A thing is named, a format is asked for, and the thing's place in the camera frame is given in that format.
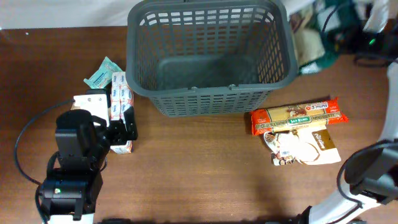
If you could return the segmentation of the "grey plastic shopping basket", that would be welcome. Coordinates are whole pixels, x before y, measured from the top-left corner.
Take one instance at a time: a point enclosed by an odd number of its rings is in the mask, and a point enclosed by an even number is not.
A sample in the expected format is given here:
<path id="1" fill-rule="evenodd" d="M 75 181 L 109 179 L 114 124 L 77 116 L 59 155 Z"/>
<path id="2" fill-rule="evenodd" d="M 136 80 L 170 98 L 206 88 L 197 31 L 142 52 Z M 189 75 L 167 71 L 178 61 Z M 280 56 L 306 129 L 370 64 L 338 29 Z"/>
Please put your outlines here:
<path id="1" fill-rule="evenodd" d="M 253 111 L 297 74 L 280 1 L 141 1 L 128 14 L 127 83 L 166 116 Z"/>

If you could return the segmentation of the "white brown snack pouch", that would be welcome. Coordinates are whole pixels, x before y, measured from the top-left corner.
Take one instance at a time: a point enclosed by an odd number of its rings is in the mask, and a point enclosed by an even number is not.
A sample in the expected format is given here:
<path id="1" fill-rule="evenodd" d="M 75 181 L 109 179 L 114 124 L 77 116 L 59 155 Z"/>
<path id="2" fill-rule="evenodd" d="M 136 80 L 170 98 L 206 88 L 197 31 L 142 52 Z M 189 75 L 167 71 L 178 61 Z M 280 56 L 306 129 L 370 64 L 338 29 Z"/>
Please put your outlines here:
<path id="1" fill-rule="evenodd" d="M 333 164 L 341 161 L 339 152 L 326 126 L 292 129 L 278 133 L 266 132 L 264 142 L 271 150 L 272 163 L 285 166 Z"/>

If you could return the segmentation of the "white Kleenex tissue multipack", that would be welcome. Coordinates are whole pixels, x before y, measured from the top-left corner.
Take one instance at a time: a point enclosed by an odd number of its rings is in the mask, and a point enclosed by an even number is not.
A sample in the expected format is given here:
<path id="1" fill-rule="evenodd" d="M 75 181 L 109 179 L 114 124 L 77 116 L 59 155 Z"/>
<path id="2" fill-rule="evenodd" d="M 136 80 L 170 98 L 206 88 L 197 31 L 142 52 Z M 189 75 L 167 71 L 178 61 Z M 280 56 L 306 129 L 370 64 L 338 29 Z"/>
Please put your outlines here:
<path id="1" fill-rule="evenodd" d="M 111 120 L 124 120 L 124 112 L 134 106 L 134 95 L 130 86 L 127 84 L 125 72 L 115 72 L 111 82 Z"/>

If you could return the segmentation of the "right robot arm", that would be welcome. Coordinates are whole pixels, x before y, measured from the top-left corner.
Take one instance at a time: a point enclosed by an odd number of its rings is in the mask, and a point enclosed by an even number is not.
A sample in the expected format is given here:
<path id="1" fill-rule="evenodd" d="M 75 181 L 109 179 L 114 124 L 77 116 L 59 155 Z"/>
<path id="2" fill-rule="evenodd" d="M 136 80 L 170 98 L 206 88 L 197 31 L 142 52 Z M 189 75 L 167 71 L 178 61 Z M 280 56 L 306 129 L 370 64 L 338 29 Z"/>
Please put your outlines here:
<path id="1" fill-rule="evenodd" d="M 343 47 L 355 54 L 360 67 L 366 66 L 363 60 L 385 62 L 389 96 L 384 127 L 378 142 L 345 160 L 336 177 L 337 190 L 291 223 L 356 223 L 360 214 L 397 200 L 397 26 L 363 30 Z"/>

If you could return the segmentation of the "orange San Remo spaghetti pack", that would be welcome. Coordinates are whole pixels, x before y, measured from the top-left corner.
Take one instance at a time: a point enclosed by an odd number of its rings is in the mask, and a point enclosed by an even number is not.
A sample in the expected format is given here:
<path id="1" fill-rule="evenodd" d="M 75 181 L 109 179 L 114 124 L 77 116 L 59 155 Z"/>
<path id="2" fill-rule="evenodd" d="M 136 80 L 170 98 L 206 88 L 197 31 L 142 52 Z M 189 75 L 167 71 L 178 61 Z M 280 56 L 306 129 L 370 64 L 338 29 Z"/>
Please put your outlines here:
<path id="1" fill-rule="evenodd" d="M 349 121 L 340 110 L 338 99 L 314 103 L 258 109 L 250 112 L 252 135 L 338 124 Z"/>

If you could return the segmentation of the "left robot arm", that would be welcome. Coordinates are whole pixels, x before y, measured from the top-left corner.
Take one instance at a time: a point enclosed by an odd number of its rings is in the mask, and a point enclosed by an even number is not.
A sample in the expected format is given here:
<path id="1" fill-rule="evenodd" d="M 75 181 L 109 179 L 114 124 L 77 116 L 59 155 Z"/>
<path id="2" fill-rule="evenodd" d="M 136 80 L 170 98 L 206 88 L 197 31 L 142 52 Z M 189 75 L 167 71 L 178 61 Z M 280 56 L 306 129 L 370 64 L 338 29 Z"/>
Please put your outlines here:
<path id="1" fill-rule="evenodd" d="M 93 223 L 101 175 L 111 146 L 138 137 L 134 108 L 118 121 L 106 121 L 87 110 L 70 110 L 56 120 L 58 150 L 47 164 L 35 201 L 43 223 Z"/>

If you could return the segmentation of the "dark green food bag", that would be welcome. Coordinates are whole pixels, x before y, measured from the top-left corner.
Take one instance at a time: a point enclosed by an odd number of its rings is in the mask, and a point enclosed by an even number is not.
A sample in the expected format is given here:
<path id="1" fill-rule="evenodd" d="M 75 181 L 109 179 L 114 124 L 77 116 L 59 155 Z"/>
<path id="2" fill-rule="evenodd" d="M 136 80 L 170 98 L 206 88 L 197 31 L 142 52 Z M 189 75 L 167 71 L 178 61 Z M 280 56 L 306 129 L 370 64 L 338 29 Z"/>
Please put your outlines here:
<path id="1" fill-rule="evenodd" d="M 366 1 L 314 0 L 288 3 L 300 75 L 332 66 L 340 56 L 335 41 L 345 29 L 361 25 Z"/>

